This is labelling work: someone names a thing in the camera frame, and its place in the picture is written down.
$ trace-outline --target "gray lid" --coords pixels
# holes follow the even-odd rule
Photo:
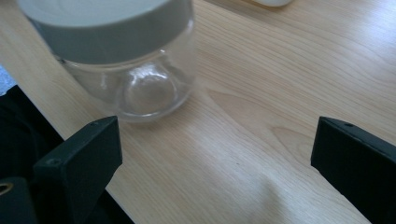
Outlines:
[[[52,52],[75,63],[120,63],[171,42],[191,0],[18,0]]]

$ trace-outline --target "black plastic block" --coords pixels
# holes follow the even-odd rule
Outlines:
[[[52,200],[58,223],[82,223],[122,164],[117,117],[99,119],[75,133],[34,166]]]
[[[21,177],[0,180],[0,223],[36,224],[28,184]]]
[[[322,117],[311,165],[371,222],[396,223],[395,146],[353,124]]]

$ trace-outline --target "white lid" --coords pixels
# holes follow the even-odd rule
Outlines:
[[[52,52],[71,62],[120,63],[176,38],[191,0],[18,0]]]

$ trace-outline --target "clear glass jar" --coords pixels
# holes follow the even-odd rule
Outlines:
[[[58,61],[106,114],[131,122],[158,119],[182,105],[193,89],[193,19],[174,41],[124,63]]]
[[[190,95],[191,0],[18,2],[55,58],[107,115],[152,121]]]

